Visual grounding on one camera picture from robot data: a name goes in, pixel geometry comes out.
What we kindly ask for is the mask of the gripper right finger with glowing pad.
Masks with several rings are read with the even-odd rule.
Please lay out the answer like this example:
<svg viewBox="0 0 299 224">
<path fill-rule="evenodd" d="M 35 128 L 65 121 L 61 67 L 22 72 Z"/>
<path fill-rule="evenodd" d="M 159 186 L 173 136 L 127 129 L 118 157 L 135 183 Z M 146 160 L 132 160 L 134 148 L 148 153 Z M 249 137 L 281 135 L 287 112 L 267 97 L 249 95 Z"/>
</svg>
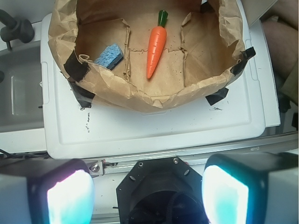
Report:
<svg viewBox="0 0 299 224">
<path fill-rule="evenodd" d="M 213 224 L 297 224 L 299 156 L 213 154 L 203 173 L 202 200 Z"/>
</svg>

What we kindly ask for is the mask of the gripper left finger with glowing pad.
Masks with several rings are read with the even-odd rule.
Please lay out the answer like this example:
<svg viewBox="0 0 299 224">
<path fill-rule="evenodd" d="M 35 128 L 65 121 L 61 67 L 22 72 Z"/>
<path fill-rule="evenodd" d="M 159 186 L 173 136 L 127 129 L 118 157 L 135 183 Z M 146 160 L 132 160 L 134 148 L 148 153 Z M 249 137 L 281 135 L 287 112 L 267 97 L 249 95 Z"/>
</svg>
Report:
<svg viewBox="0 0 299 224">
<path fill-rule="evenodd" d="M 0 161 L 2 224 L 88 224 L 95 187 L 79 159 Z"/>
</svg>

